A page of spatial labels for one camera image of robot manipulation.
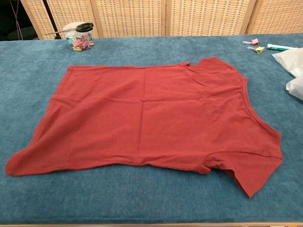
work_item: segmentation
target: binder clip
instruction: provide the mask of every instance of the binder clip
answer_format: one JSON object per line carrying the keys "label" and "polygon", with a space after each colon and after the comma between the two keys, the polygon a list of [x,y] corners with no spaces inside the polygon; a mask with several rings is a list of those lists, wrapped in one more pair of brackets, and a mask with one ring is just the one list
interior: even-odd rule
{"label": "binder clip", "polygon": [[249,46],[247,49],[255,50],[255,52],[257,52],[258,54],[261,54],[265,50],[265,47],[261,47],[261,46],[252,47],[252,46]]}
{"label": "binder clip", "polygon": [[258,39],[252,39],[251,41],[242,41],[243,44],[251,44],[251,45],[258,45],[259,41]]}

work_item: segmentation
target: wicker screen panel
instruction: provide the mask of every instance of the wicker screen panel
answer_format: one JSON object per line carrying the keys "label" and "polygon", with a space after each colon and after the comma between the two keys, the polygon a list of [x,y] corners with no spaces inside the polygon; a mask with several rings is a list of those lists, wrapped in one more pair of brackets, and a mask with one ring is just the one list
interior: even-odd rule
{"label": "wicker screen panel", "polygon": [[303,0],[260,0],[254,8],[249,34],[303,32]]}
{"label": "wicker screen panel", "polygon": [[243,24],[248,23],[254,3],[255,0],[168,0],[166,35],[244,33]]}
{"label": "wicker screen panel", "polygon": [[99,37],[90,0],[47,0],[47,2],[58,30],[75,21],[92,22],[93,36]]}
{"label": "wicker screen panel", "polygon": [[40,39],[54,39],[55,35],[45,35],[54,32],[42,0],[21,0]]}
{"label": "wicker screen panel", "polygon": [[102,37],[165,35],[165,0],[91,0]]}

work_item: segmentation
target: pink binder clip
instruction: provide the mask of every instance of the pink binder clip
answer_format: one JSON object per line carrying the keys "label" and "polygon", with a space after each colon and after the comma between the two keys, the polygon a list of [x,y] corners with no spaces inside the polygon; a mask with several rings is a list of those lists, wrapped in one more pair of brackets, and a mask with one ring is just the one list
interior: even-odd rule
{"label": "pink binder clip", "polygon": [[251,44],[251,45],[258,45],[259,41],[258,39],[252,39],[251,41],[242,41],[243,44]]}

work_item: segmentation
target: t-shirt sleeve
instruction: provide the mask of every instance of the t-shirt sleeve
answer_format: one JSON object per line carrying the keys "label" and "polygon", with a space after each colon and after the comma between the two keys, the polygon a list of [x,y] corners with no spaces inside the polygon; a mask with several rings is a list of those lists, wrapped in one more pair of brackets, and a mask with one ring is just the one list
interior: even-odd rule
{"label": "t-shirt sleeve", "polygon": [[282,158],[266,157],[245,152],[212,153],[204,166],[224,170],[237,185],[252,197],[281,164]]}

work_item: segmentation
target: clear plastic jar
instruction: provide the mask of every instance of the clear plastic jar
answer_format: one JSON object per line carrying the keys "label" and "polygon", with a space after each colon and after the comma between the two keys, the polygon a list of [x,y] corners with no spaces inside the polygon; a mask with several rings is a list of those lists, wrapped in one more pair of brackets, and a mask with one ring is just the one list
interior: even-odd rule
{"label": "clear plastic jar", "polygon": [[[63,27],[63,30],[76,28],[78,25],[83,23],[85,22],[77,21],[67,24],[66,26]],[[74,31],[64,32],[64,35],[69,47],[75,51],[90,49],[94,45],[91,31],[77,32],[76,30],[74,30]]]}

